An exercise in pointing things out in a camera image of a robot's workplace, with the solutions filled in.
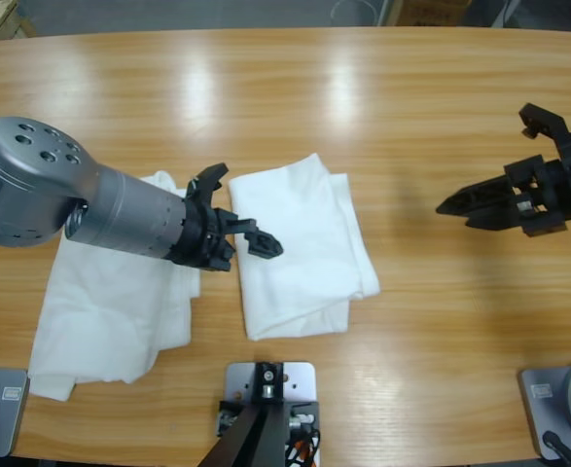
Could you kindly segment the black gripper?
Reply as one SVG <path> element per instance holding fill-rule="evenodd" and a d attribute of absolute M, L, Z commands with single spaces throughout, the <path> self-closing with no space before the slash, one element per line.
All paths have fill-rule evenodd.
<path fill-rule="evenodd" d="M 436 212 L 466 215 L 470 228 L 494 232 L 520 228 L 530 237 L 567 229 L 571 161 L 546 162 L 538 155 L 507 164 L 504 171 L 505 175 L 459 189 Z"/>
<path fill-rule="evenodd" d="M 255 219 L 238 219 L 232 212 L 213 208 L 211 197 L 199 189 L 187 189 L 182 232 L 169 250 L 172 263 L 209 271 L 230 271 L 235 249 L 226 240 L 228 234 L 243 234 L 252 256 L 276 258 L 283 254 L 281 243 L 270 233 L 259 230 Z"/>

